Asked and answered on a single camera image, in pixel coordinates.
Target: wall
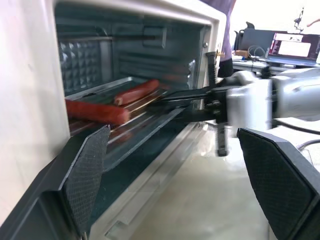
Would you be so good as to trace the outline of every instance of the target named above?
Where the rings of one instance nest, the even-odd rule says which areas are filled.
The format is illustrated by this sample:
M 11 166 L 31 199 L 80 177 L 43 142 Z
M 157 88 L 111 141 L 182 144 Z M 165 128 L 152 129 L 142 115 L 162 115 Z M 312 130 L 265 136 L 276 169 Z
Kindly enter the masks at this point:
M 320 22 L 306 27 L 320 18 L 319 0 L 237 0 L 231 15 L 231 29 L 246 28 L 246 21 L 256 29 L 288 31 L 294 29 L 294 19 L 304 7 L 301 25 L 305 33 L 320 34 Z

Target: table surface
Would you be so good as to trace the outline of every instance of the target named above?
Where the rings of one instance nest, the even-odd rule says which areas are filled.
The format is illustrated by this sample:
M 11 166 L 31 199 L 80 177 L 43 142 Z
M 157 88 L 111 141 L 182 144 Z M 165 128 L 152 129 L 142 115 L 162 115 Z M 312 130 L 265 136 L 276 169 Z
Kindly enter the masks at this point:
M 320 121 L 282 120 L 320 130 Z M 295 146 L 319 138 L 282 126 L 267 132 Z M 251 187 L 239 140 L 228 138 L 227 157 L 216 156 L 215 144 L 215 132 L 207 131 L 132 240 L 276 240 Z M 306 147 L 318 170 L 319 146 Z

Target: textured gripper pad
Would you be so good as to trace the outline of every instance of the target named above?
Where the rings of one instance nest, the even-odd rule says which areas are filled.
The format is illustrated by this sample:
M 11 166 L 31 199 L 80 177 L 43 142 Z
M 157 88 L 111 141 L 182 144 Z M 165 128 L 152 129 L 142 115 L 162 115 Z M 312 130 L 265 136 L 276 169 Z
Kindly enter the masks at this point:
M 249 129 L 240 129 L 238 138 L 255 196 L 277 239 L 318 239 L 319 227 L 313 233 L 306 229 L 320 226 L 320 174 L 286 140 Z
M 109 135 L 109 126 L 104 126 L 85 139 L 64 184 L 73 221 L 81 233 L 88 229 L 88 220 L 96 201 Z

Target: monitor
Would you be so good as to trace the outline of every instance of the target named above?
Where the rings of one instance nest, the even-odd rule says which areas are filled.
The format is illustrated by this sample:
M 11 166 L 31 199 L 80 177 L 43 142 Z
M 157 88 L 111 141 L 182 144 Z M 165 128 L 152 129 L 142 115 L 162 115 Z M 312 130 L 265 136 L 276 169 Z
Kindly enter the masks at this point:
M 274 39 L 275 31 L 245 29 L 239 50 L 248 50 L 251 46 L 259 46 L 267 51 Z

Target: sausage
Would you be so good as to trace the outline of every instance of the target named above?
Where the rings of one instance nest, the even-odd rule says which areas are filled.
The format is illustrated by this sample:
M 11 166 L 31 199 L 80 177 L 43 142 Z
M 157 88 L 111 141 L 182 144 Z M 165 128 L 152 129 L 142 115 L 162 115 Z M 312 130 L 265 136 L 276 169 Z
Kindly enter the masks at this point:
M 159 81 L 157 79 L 151 79 L 127 91 L 118 93 L 114 97 L 114 104 L 117 106 L 121 106 L 121 105 L 132 103 L 152 93 L 158 87 L 159 87 Z
M 130 112 L 118 106 L 65 100 L 69 117 L 102 124 L 122 125 L 130 120 Z

